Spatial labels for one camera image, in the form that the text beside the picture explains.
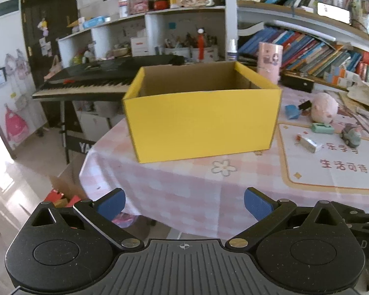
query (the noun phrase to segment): pink cylinder container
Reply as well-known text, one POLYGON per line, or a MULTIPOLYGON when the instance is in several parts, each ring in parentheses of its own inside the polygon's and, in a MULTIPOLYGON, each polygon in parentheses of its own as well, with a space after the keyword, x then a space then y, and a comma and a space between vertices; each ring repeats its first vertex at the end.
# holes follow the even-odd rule
POLYGON ((280 80, 283 47, 277 44, 260 42, 257 72, 277 84, 280 80))

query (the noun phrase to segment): blue eraser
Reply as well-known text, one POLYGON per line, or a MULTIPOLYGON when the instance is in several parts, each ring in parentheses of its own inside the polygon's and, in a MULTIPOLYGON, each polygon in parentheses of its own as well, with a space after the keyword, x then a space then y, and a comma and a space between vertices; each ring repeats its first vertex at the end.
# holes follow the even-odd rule
POLYGON ((97 213, 104 216, 107 220, 112 221, 117 215, 123 211, 126 204, 126 194, 123 190, 113 192, 109 199, 102 202, 97 207, 97 213))
POLYGON ((289 120, 297 119, 301 115, 301 111, 293 104, 286 105, 284 109, 286 111, 286 117, 289 120))
POLYGON ((244 202, 246 210, 248 210, 258 221, 266 218, 274 211, 273 205, 249 190, 245 191, 244 202))

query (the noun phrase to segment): doll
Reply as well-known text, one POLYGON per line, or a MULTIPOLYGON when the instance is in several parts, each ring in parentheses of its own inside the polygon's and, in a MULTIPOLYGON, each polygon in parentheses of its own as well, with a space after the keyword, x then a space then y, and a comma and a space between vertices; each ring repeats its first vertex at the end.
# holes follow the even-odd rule
POLYGON ((338 113, 339 104, 327 93, 318 93, 312 102, 311 116, 317 123, 329 124, 338 113))

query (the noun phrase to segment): flower pattern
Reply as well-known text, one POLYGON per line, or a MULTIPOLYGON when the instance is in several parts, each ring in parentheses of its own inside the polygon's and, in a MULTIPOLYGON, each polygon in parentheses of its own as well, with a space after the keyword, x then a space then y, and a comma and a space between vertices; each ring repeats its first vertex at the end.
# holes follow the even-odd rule
POLYGON ((221 173, 223 176, 230 176, 231 172, 236 172, 236 167, 230 165, 230 160, 224 160, 223 162, 214 161, 212 168, 212 173, 221 173))

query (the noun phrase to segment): floor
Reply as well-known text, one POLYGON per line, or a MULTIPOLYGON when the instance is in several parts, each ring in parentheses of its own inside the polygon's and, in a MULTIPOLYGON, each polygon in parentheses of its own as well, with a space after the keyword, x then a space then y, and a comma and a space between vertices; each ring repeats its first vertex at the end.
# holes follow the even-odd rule
MULTIPOLYGON (((35 207, 51 190, 49 175, 58 176, 66 168, 58 129, 32 135, 15 151, 13 160, 0 145, 0 295, 13 289, 4 266, 5 252, 35 207)), ((70 159, 78 153, 70 152, 70 159)), ((170 227, 157 223, 147 238, 166 238, 170 227)), ((182 234, 182 239, 201 236, 182 234)))

